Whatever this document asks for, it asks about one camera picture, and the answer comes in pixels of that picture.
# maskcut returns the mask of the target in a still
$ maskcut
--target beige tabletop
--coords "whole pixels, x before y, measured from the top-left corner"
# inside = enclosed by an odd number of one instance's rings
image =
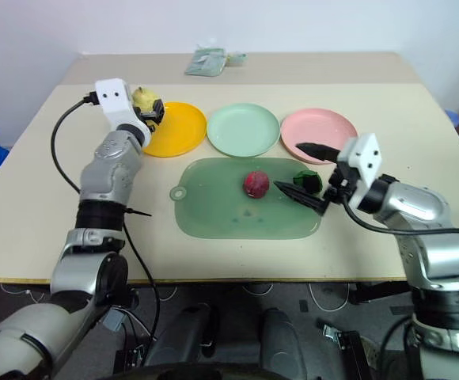
[[[355,62],[353,76],[351,57]],[[183,70],[187,61],[186,55],[126,55],[90,56],[74,64],[0,168],[0,281],[48,282],[66,232],[74,226],[78,205],[77,194],[52,164],[51,130],[68,107],[93,89],[93,80],[120,72],[131,88],[149,85],[165,101],[192,103],[207,116],[223,105],[242,101],[263,105],[279,120],[305,107],[338,112],[355,125],[358,133],[377,134],[383,152],[383,173],[442,193],[453,209],[453,223],[459,226],[459,138],[444,112],[397,55],[270,54],[256,55],[254,59],[250,55],[248,66],[228,68],[221,77],[212,78],[214,81],[179,73],[175,80],[173,74],[168,76],[170,71]],[[292,75],[295,62],[301,65]],[[66,120],[59,131],[57,147],[59,161],[70,177],[79,178],[107,133],[108,123],[98,107],[86,105]],[[191,162],[206,157],[223,156],[205,140],[176,158],[143,158],[129,206],[153,217],[128,215],[126,220],[155,278],[404,278],[394,237],[355,225],[341,206],[330,206],[319,230],[297,240],[210,240],[184,234],[176,224],[169,190],[178,184]],[[262,157],[290,155],[279,142]],[[334,165],[310,167],[326,181]],[[368,215],[362,217],[372,222]],[[144,281],[138,261],[127,246],[122,253],[129,262],[130,279]]]

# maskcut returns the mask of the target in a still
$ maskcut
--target silver robot arm segment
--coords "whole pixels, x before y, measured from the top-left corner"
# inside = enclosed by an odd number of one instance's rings
[[[135,122],[125,83],[118,79],[98,83],[100,99],[103,93],[124,95],[109,105],[111,124],[123,123],[112,125],[114,131],[82,172],[77,221],[55,266],[49,303],[26,306],[0,323],[0,378],[55,374],[126,290],[127,262],[119,255],[124,245],[123,216],[150,132]],[[108,114],[108,107],[102,106]]]
[[[427,188],[389,185],[374,218],[391,229],[453,227],[446,200]],[[415,313],[424,378],[459,379],[459,234],[396,236]]]

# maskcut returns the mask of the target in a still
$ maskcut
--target gray carpet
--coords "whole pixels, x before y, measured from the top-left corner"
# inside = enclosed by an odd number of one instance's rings
[[[343,283],[314,283],[312,289],[318,303],[326,309],[337,307],[346,296],[346,285]],[[17,291],[10,286],[6,286],[6,290]],[[172,290],[172,287],[161,287],[162,297],[167,297]],[[139,294],[140,305],[136,313],[150,327],[154,318],[153,293],[151,289],[143,288]],[[32,295],[39,298],[41,292],[33,292]],[[217,306],[221,312],[218,346],[211,360],[257,363],[260,315],[264,310],[276,307],[288,314],[297,331],[309,379],[321,376],[324,380],[345,380],[340,352],[337,346],[322,336],[316,326],[318,318],[342,330],[358,330],[362,336],[379,344],[389,326],[401,317],[393,315],[390,307],[410,306],[409,298],[409,294],[401,294],[359,306],[348,303],[340,311],[326,313],[314,304],[305,283],[276,283],[268,294],[260,297],[245,292],[238,283],[183,285],[179,286],[171,300],[161,303],[158,334],[184,307],[206,302]],[[307,302],[308,311],[301,311],[301,300]],[[6,294],[0,288],[0,320],[31,302],[30,294]],[[108,376],[112,373],[115,351],[122,345],[122,331],[111,332],[98,323],[55,380]],[[401,350],[401,334],[391,340],[389,348]]]

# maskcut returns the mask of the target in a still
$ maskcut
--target green cutting board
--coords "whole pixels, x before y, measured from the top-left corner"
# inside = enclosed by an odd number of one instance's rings
[[[178,226],[206,239],[298,239],[313,234],[321,218],[284,195],[273,181],[292,182],[308,168],[285,158],[204,158],[190,164],[170,196]],[[255,170],[270,178],[261,199],[248,197],[244,179]]]

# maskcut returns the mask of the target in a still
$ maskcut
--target mint green plate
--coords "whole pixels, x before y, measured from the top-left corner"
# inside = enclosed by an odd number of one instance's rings
[[[253,157],[272,148],[280,136],[277,118],[252,103],[227,105],[208,120],[208,139],[216,149],[234,157]]]
[[[308,168],[286,158],[204,158],[190,164],[172,188],[177,225],[186,234],[207,239],[298,239],[313,234],[321,218],[273,185],[292,182]],[[248,173],[261,170],[270,188],[261,199],[242,188]]]

